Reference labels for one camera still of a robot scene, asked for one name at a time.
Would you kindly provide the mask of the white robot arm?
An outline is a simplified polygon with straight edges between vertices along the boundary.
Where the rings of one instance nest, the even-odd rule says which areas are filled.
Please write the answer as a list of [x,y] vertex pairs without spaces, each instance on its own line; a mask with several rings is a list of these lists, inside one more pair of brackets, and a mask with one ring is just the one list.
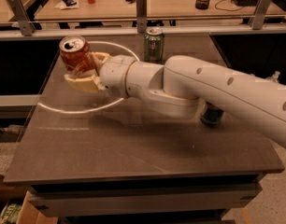
[[150,109],[173,118],[188,118],[198,100],[247,122],[286,148],[286,86],[188,56],[173,56],[164,65],[103,53],[96,70],[64,76],[74,89],[113,97],[137,98]]

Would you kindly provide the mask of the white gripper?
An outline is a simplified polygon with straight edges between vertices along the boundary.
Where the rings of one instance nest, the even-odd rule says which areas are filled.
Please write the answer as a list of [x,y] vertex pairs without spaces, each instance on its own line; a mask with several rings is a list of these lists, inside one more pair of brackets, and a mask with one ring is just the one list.
[[127,98],[127,72],[130,66],[136,62],[136,58],[125,55],[110,57],[105,52],[93,52],[92,56],[97,67],[103,65],[99,72],[100,77],[91,75],[90,77],[72,78],[69,75],[64,75],[66,83],[77,91],[98,93],[107,88],[111,96]]

